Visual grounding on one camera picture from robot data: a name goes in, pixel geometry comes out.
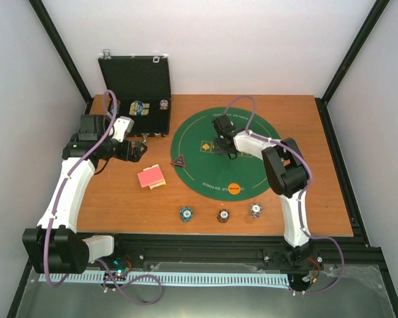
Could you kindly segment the orange round blind button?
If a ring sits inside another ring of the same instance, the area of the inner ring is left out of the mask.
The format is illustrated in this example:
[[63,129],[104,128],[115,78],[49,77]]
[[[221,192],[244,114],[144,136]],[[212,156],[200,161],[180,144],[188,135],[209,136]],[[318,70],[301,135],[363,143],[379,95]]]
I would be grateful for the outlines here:
[[242,188],[238,183],[235,183],[235,182],[230,183],[230,184],[227,186],[227,191],[228,191],[228,193],[231,194],[231,195],[238,195],[238,194],[240,194],[240,193],[242,192],[242,189],[243,189],[243,188]]

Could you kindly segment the brown poker chip stack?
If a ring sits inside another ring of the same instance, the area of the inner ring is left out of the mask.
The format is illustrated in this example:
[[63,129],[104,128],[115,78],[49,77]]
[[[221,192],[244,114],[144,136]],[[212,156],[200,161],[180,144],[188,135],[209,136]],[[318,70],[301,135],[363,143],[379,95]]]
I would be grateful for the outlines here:
[[220,210],[220,211],[218,212],[218,214],[217,214],[217,220],[218,220],[220,223],[226,223],[226,222],[228,222],[229,218],[230,218],[230,212],[227,211],[227,210]]

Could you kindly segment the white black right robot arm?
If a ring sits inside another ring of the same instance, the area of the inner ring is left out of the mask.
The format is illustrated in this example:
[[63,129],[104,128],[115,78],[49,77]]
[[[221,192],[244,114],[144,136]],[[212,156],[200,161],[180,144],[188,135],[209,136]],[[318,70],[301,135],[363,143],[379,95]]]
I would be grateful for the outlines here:
[[227,115],[212,121],[217,133],[216,152],[237,156],[250,154],[263,161],[270,188],[279,196],[287,243],[284,259],[297,268],[310,255],[310,231],[306,220],[306,192],[312,172],[292,138],[276,140],[250,129],[236,128]]

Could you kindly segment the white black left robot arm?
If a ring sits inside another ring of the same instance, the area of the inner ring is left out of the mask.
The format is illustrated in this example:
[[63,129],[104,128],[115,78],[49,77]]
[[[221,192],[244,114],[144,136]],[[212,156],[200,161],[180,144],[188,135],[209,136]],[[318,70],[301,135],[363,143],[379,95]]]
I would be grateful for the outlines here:
[[52,199],[37,226],[23,233],[23,245],[39,274],[81,274],[98,258],[113,267],[124,261],[125,251],[115,244],[113,235],[81,238],[77,220],[101,160],[138,162],[146,152],[143,143],[126,138],[133,125],[129,117],[81,116],[78,132],[62,151],[60,177]]

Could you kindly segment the teal poker chip stack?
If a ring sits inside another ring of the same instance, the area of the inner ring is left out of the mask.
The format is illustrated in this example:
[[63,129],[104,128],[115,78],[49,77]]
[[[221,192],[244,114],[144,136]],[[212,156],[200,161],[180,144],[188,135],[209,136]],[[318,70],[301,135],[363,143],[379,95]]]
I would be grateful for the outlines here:
[[193,217],[193,210],[189,207],[182,207],[180,210],[180,220],[183,223],[190,222]]

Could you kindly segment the purple poker chip stack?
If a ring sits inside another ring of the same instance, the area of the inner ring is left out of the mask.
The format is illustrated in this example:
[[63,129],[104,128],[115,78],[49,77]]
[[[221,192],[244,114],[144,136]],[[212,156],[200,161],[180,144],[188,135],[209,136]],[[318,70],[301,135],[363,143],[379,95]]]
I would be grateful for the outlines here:
[[263,208],[260,204],[258,203],[253,203],[249,209],[249,215],[254,218],[257,219],[261,216],[263,211]]

